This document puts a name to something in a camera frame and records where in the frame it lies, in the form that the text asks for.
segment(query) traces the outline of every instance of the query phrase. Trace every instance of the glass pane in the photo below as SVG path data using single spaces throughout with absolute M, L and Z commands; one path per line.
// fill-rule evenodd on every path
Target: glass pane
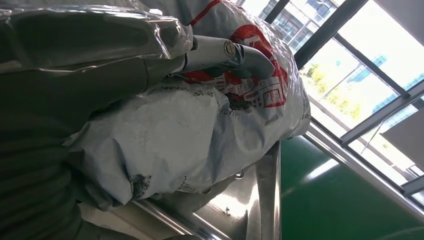
M 412 197 L 424 205 L 424 191 L 417 192 Z
M 283 33 L 283 41 L 293 54 L 314 34 L 345 0 L 291 0 L 272 22 Z M 257 14 L 265 19 L 277 4 L 277 0 L 246 0 L 242 6 L 256 6 L 263 9 Z
M 380 170 L 397 185 L 401 186 L 408 182 L 406 177 L 396 171 L 389 162 L 383 160 L 383 157 L 381 157 L 380 154 L 370 150 L 369 148 L 364 148 L 365 145 L 366 142 L 364 144 L 363 141 L 355 140 L 349 144 L 349 147 L 359 153 L 366 161 Z
M 405 90 L 424 79 L 424 46 L 374 1 L 368 1 L 339 33 Z
M 311 103 L 332 121 L 320 116 L 322 114 L 314 115 L 313 109 L 312 116 L 338 137 L 398 97 L 333 39 L 315 54 L 300 74 Z
M 422 176 L 424 172 L 382 135 L 417 111 L 414 106 L 408 105 L 349 146 L 395 183 L 403 184 Z

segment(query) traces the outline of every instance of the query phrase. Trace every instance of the green surface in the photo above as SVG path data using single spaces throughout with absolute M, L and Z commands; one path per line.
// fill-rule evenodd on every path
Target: green surface
M 334 161 L 304 137 L 281 141 L 283 240 L 424 240 L 423 222 Z

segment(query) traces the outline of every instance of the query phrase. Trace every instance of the stainless steel table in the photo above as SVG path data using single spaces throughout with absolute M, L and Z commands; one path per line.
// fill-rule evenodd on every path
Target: stainless steel table
M 205 240 L 280 240 L 280 142 L 203 193 L 176 191 L 134 203 L 179 234 Z

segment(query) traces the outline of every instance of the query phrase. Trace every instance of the plastic bag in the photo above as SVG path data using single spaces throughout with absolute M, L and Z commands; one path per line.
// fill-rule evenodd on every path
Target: plastic bag
M 0 7 L 0 34 L 10 49 L 0 59 L 0 74 L 131 57 L 174 59 L 193 46 L 191 28 L 172 16 L 108 5 L 32 4 Z
M 260 50 L 275 72 L 268 79 L 228 71 L 168 78 L 88 122 L 69 141 L 84 151 L 77 167 L 115 200 L 199 192 L 253 164 L 277 140 L 306 132 L 308 97 L 280 32 L 228 2 L 143 2 L 190 23 L 196 35 Z

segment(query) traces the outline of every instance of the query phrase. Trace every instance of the bag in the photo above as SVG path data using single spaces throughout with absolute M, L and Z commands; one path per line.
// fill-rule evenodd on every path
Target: bag
M 119 204 L 200 192 L 259 160 L 277 140 L 306 132 L 309 100 L 280 32 L 226 1 L 141 2 L 190 24 L 195 35 L 258 49 L 275 72 L 268 79 L 229 71 L 174 76 L 89 121 L 67 143 L 84 151 L 74 166 Z M 119 205 L 97 198 L 103 209 L 102 201 Z

